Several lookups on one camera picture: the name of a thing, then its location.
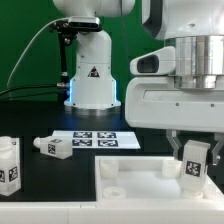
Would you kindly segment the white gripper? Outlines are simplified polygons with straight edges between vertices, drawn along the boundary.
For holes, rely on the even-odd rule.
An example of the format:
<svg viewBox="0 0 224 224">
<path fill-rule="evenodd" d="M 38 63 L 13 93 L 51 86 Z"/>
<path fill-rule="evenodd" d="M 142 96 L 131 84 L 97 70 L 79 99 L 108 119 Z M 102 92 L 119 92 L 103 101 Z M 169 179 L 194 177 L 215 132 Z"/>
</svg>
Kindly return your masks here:
<svg viewBox="0 0 224 224">
<path fill-rule="evenodd" d="M 185 89 L 174 87 L 168 76 L 137 77 L 126 91 L 125 119 L 131 127 L 170 129 L 166 138 L 173 156 L 181 161 L 183 146 L 179 132 L 213 132 L 216 144 L 212 149 L 212 164 L 220 160 L 224 147 L 224 89 L 223 82 L 215 89 Z"/>
</svg>

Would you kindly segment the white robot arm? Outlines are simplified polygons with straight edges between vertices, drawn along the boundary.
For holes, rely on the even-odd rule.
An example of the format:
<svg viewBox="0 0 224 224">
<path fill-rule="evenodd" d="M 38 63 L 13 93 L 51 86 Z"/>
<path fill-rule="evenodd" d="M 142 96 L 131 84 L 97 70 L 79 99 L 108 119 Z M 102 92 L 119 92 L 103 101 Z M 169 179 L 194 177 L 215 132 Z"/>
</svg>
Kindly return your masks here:
<svg viewBox="0 0 224 224">
<path fill-rule="evenodd" d="M 81 113 L 117 109 L 111 76 L 111 38 L 101 17 L 127 15 L 142 5 L 142 25 L 163 48 L 133 59 L 133 79 L 123 104 L 132 127 L 164 129 L 181 154 L 178 131 L 212 132 L 209 160 L 224 147 L 224 0 L 53 0 L 63 18 L 55 27 L 63 43 L 76 41 L 76 74 L 64 75 L 65 104 Z"/>
</svg>

